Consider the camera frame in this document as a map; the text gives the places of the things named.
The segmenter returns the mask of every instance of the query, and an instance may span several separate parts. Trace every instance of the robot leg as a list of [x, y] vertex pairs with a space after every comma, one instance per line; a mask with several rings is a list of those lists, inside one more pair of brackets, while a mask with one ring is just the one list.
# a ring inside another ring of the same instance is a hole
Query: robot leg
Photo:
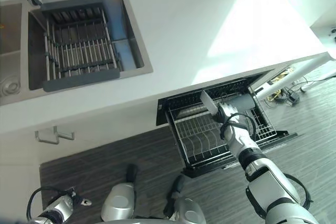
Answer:
[[175, 202], [175, 220], [184, 224], [206, 224], [200, 206], [186, 197], [180, 197]]
[[169, 217], [170, 220], [176, 220], [184, 224], [206, 224], [200, 206], [181, 194], [184, 180], [185, 177], [183, 175], [180, 175], [175, 179], [173, 186], [167, 195], [167, 205], [164, 208], [163, 213]]
[[101, 209], [103, 221], [123, 220], [132, 217], [135, 205], [134, 182], [138, 168], [129, 165], [126, 183], [115, 185]]

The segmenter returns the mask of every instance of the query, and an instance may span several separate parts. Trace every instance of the dish drying rack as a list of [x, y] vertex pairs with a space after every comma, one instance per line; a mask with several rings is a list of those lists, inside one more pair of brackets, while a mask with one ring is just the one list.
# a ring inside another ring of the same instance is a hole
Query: dish drying rack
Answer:
[[120, 76], [102, 0], [83, 1], [46, 4], [42, 9], [47, 92]]
[[[212, 97], [216, 97], [210, 89], [205, 91], [208, 94], [212, 94]], [[222, 93], [220, 98], [216, 99], [215, 102], [226, 102], [242, 94], [239, 91], [230, 94]], [[184, 102], [188, 103], [186, 99], [195, 98], [192, 96], [185, 97], [184, 99]], [[251, 116], [255, 122], [256, 143], [259, 144], [274, 137], [277, 135], [277, 132], [255, 97], [254, 102], [256, 106], [251, 110], [245, 111], [245, 113]], [[183, 152], [182, 156], [185, 157], [185, 161], [189, 166], [199, 167], [202, 164], [209, 165], [212, 162], [232, 157], [228, 147], [219, 137], [222, 124], [212, 119], [212, 115], [201, 102], [183, 108], [169, 108], [168, 113], [173, 119], [173, 124], [176, 128], [177, 138], [182, 147], [180, 151]], [[252, 132], [250, 120], [244, 116], [240, 116], [239, 122], [247, 125], [249, 131]]]

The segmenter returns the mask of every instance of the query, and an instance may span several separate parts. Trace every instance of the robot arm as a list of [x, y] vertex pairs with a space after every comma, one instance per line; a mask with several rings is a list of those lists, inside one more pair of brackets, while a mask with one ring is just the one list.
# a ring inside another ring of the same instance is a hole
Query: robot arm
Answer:
[[266, 219], [266, 224], [318, 224], [300, 205], [300, 197], [292, 183], [262, 153], [248, 130], [239, 123], [241, 115], [236, 107], [220, 103], [214, 116], [224, 122], [221, 137], [245, 171], [249, 181], [246, 195], [256, 213]]

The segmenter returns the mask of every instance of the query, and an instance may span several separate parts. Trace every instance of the white table leg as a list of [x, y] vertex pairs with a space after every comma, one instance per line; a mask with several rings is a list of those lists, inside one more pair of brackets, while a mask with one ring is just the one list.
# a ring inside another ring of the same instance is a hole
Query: white table leg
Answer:
[[300, 79], [302, 76], [308, 74], [315, 68], [327, 63], [332, 58], [329, 54], [324, 54], [323, 56], [316, 57], [315, 59], [310, 60], [304, 66], [296, 69], [294, 72], [289, 73], [280, 81], [277, 81], [270, 85], [268, 88], [265, 88], [256, 94], [257, 99], [262, 100], [269, 95], [275, 93], [277, 90], [282, 89], [283, 87], [289, 86], [292, 82]]

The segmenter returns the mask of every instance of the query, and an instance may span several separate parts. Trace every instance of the stainless steel sink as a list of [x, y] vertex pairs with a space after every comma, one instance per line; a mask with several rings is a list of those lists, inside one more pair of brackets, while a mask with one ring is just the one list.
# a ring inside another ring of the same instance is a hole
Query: stainless steel sink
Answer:
[[44, 3], [0, 7], [0, 105], [153, 71], [129, 0]]
[[0, 99], [20, 91], [21, 4], [0, 7]]

